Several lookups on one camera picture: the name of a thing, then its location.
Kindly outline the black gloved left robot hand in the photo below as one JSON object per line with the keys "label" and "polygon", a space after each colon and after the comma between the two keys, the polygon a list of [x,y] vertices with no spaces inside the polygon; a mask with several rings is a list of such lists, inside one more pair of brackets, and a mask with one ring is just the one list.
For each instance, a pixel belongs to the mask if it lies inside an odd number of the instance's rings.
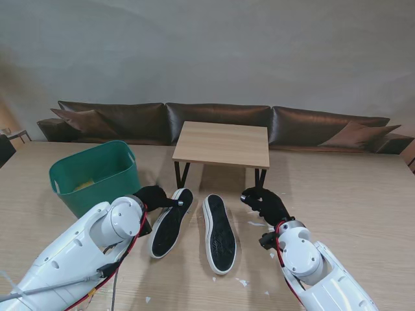
{"label": "black gloved left robot hand", "polygon": [[180,207],[184,204],[183,201],[168,198],[158,185],[142,187],[134,196],[143,202],[148,212],[159,208]]}

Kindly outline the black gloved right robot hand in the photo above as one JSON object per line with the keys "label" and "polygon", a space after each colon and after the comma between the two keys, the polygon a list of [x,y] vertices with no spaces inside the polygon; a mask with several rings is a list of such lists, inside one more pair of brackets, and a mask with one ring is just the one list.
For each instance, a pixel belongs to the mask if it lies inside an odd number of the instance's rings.
{"label": "black gloved right robot hand", "polygon": [[281,198],[274,192],[261,187],[247,188],[241,194],[241,201],[272,225],[291,218]]}

